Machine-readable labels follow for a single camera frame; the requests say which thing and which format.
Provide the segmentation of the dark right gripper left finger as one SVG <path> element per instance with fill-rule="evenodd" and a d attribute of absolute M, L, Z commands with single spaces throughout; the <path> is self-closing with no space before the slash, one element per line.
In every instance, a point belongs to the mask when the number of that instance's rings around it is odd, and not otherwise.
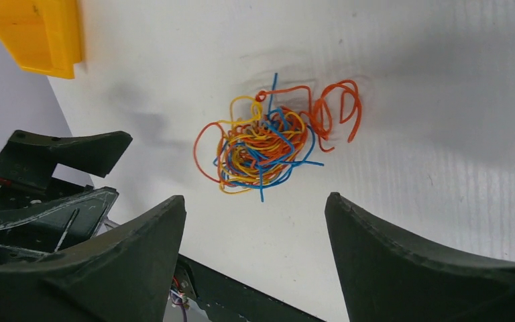
<path fill-rule="evenodd" d="M 0 321 L 161 321 L 184 197 L 35 262 L 0 265 Z"/>

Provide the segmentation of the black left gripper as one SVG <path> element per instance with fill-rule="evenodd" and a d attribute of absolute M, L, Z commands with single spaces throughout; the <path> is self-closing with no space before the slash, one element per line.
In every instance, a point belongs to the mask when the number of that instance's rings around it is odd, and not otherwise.
<path fill-rule="evenodd" d="M 16 130 L 0 152 L 0 265 L 35 262 L 95 237 L 119 193 L 52 178 L 61 164 L 106 177 L 133 138 L 124 131 L 61 138 Z"/>

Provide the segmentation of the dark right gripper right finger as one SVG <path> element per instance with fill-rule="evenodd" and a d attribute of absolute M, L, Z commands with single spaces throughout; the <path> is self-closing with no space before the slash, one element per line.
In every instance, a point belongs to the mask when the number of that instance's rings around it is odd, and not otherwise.
<path fill-rule="evenodd" d="M 325 218 L 351 321 L 515 321 L 515 262 L 423 238 L 339 193 Z"/>

